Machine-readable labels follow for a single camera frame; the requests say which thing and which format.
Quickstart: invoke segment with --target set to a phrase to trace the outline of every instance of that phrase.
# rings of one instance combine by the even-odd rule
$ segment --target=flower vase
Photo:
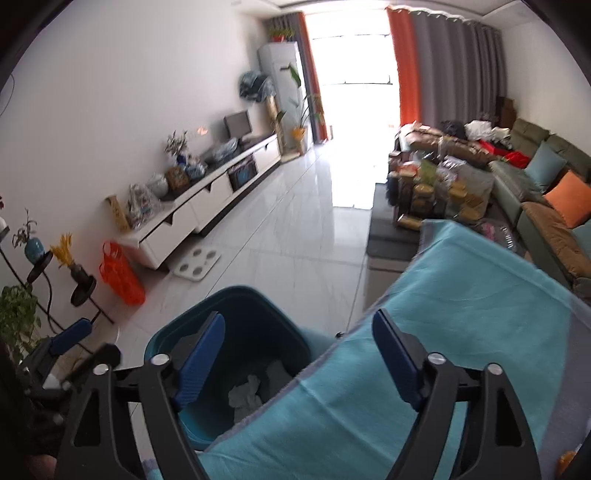
[[[304,137],[306,136],[306,128],[294,128],[291,131],[291,136],[294,138],[295,143],[297,144],[297,151],[300,155],[306,153],[306,150],[303,145]]]
[[[25,257],[33,265],[45,254],[45,248],[37,237],[32,237],[25,245]]]

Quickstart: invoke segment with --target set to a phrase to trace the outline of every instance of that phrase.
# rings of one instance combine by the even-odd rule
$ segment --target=blue blanket
[[[199,458],[212,480],[378,480],[415,412],[399,398],[371,335],[386,308],[404,332],[456,365],[506,370],[544,478],[584,438],[590,414],[590,310],[533,265],[453,222],[426,222],[419,255],[357,326],[277,397]],[[448,478],[458,404],[437,478]]]

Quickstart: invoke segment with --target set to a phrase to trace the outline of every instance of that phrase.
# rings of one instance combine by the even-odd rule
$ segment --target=white wall
[[[254,128],[269,130],[261,106],[238,96],[264,41],[262,24],[229,0],[75,0],[14,70],[0,117],[0,215],[15,232],[29,208],[46,248],[72,232],[75,260],[99,278],[101,245],[117,235],[103,200],[165,170],[169,133],[205,125],[215,134],[224,115],[247,107]],[[26,277],[31,266],[9,240],[2,247]],[[58,319],[93,314],[69,305],[75,283],[66,268],[54,261],[48,274]],[[0,261],[0,287],[15,283]],[[34,287],[45,302],[43,279]],[[114,300],[100,281],[97,297]]]
[[[591,155],[591,86],[568,49],[542,20],[502,33],[518,116]]]

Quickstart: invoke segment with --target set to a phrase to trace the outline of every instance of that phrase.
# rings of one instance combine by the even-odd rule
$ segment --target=orange pillow
[[[571,171],[544,198],[562,215],[569,228],[582,225],[591,215],[591,187]]]

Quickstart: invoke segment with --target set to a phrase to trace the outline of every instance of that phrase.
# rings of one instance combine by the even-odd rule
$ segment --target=drawer
[[[199,229],[204,228],[225,206],[226,200],[232,196],[233,190],[227,174],[216,178],[190,200],[189,204],[197,217]]]
[[[267,167],[279,157],[279,144],[277,143],[277,140],[273,140],[272,142],[269,142],[266,147],[257,150],[254,153],[254,156],[259,173],[265,171]]]
[[[195,213],[188,203],[175,210],[167,220],[142,241],[150,248],[158,263],[162,263],[197,225]]]

